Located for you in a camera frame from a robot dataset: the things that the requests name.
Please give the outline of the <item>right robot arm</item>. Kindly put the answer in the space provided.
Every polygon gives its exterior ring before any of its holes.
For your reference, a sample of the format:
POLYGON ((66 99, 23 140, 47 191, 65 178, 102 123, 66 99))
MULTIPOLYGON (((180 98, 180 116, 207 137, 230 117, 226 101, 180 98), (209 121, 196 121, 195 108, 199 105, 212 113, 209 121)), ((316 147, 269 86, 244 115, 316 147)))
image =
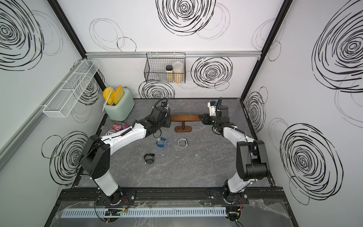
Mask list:
POLYGON ((239 194, 258 180, 270 175, 265 143, 248 136, 230 122, 228 106, 218 101, 207 103, 209 113, 199 115, 204 125, 211 125, 213 133, 228 139, 236 147, 236 173, 224 185, 225 195, 239 194))

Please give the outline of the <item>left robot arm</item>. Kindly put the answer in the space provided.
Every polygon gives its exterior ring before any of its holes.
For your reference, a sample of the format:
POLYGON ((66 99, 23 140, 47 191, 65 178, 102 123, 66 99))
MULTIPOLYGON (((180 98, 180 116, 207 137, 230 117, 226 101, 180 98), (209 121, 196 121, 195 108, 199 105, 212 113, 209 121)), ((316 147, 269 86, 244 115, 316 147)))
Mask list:
POLYGON ((170 124, 168 98, 162 98, 155 102, 148 116, 135 120, 130 127, 103 137, 93 135, 88 138, 81 152, 79 164, 107 196, 111 205, 119 204, 123 193, 109 170, 110 156, 137 140, 155 134, 163 127, 169 128, 170 124))

